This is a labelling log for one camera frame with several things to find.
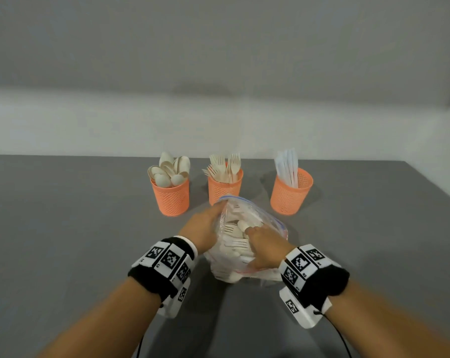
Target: table surface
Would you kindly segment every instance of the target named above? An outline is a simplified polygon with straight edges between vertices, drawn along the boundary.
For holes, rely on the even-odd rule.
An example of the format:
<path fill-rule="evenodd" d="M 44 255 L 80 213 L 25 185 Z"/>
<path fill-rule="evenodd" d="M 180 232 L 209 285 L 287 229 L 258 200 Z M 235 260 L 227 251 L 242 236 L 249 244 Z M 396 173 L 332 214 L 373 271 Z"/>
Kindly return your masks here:
<path fill-rule="evenodd" d="M 208 205 L 192 159 L 190 209 L 159 212 L 157 158 L 0 156 L 0 357 L 30 357 L 124 279 L 154 242 Z M 271 160 L 244 160 L 240 195 L 270 210 Z M 315 184 L 279 217 L 367 287 L 450 337 L 450 197 L 404 162 L 300 161 Z M 142 357 L 346 357 L 326 321 L 301 329 L 281 283 L 228 285 L 202 260 L 174 320 L 157 316 Z"/>

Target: ziploc bag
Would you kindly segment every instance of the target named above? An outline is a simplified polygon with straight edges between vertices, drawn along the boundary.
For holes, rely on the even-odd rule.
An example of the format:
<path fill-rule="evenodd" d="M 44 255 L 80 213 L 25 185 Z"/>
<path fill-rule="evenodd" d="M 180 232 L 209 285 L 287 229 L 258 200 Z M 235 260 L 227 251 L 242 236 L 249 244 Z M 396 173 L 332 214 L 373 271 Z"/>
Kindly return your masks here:
<path fill-rule="evenodd" d="M 242 277 L 281 281 L 278 269 L 246 272 L 248 263 L 254 259 L 254 253 L 244 231 L 247 227 L 267 225 L 288 239 L 286 226 L 245 198 L 227 195 L 219 199 L 222 200 L 228 203 L 215 222 L 217 243 L 204 254 L 210 262 L 213 275 L 228 283 L 235 283 Z"/>

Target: orange mesh cup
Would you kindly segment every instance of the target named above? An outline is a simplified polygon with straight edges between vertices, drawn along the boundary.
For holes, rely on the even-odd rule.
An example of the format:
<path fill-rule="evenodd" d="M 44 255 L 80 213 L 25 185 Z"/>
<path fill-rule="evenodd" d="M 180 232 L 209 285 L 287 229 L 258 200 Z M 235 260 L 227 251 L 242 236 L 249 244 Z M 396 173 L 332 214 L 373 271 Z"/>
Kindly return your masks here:
<path fill-rule="evenodd" d="M 217 182 L 213 178 L 208 177 L 208 202 L 210 205 L 216 203 L 216 201 L 225 195 L 238 196 L 240 194 L 240 187 L 242 186 L 243 170 L 240 168 L 236 174 L 238 181 L 234 183 L 222 183 Z"/>
<path fill-rule="evenodd" d="M 162 188 L 150 180 L 154 189 L 155 199 L 157 200 L 158 209 L 165 216 L 178 216 L 184 213 L 190 204 L 189 179 L 180 186 Z"/>
<path fill-rule="evenodd" d="M 276 176 L 271 194 L 271 207 L 282 215 L 294 215 L 300 209 L 312 185 L 313 178 L 301 168 L 298 168 L 298 188 L 288 186 Z"/>

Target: gray wall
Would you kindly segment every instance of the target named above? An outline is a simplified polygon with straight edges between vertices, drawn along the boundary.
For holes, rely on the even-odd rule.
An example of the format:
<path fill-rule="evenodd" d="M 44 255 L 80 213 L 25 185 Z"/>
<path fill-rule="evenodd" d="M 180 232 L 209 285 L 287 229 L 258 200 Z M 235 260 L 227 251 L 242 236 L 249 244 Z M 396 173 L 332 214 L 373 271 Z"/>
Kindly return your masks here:
<path fill-rule="evenodd" d="M 443 106 L 450 0 L 0 0 L 0 85 Z"/>

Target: tracking bracelet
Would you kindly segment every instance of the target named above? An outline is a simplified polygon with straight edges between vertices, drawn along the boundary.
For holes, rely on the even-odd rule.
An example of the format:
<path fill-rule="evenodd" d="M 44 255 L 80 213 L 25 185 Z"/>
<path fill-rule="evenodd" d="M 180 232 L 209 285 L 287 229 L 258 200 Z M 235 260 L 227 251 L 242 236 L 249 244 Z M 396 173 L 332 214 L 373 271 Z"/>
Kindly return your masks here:
<path fill-rule="evenodd" d="M 182 236 L 155 243 L 130 269 L 127 276 L 149 292 L 159 294 L 163 302 L 174 298 L 195 267 L 195 245 Z"/>
<path fill-rule="evenodd" d="M 331 307 L 328 296 L 341 294 L 350 276 L 341 265 L 311 244 L 297 247 L 288 253 L 279 271 L 283 282 L 300 304 L 304 308 L 313 306 L 321 313 Z"/>

